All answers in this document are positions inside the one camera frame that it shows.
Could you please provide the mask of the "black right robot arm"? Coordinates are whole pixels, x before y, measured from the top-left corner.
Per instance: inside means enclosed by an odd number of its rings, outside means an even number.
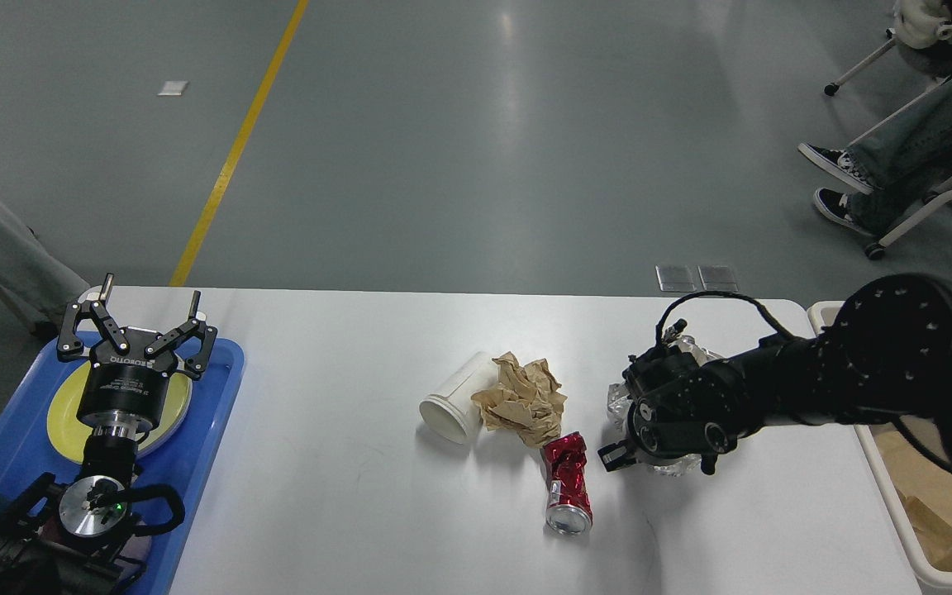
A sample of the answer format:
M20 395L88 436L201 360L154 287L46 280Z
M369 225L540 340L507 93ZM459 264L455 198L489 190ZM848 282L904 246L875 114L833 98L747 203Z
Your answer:
M936 426L952 471L952 282L895 274L863 286L812 339L773 328L739 355L698 363L659 338L623 370L631 404L607 471L698 455L705 474L766 426L881 425L904 416Z

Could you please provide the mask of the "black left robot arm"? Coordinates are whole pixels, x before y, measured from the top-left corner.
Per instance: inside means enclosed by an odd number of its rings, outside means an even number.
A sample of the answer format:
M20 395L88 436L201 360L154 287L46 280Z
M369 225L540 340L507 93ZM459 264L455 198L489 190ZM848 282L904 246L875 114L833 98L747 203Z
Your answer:
M188 515L173 486L137 483L137 451L161 426L170 381L207 372L218 331L200 291L169 331L121 326L108 310L113 282L107 274L64 310L56 355L89 364L76 419L90 433L71 482L45 472L0 513L0 594L124 594L148 566L128 545Z

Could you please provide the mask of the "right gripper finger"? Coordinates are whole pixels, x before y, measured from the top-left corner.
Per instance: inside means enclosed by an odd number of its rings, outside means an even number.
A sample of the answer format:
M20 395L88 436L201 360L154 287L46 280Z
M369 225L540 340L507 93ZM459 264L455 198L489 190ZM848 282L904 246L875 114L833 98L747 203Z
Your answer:
M606 472L615 472L634 466L640 462L640 450L630 440L619 440L597 449Z

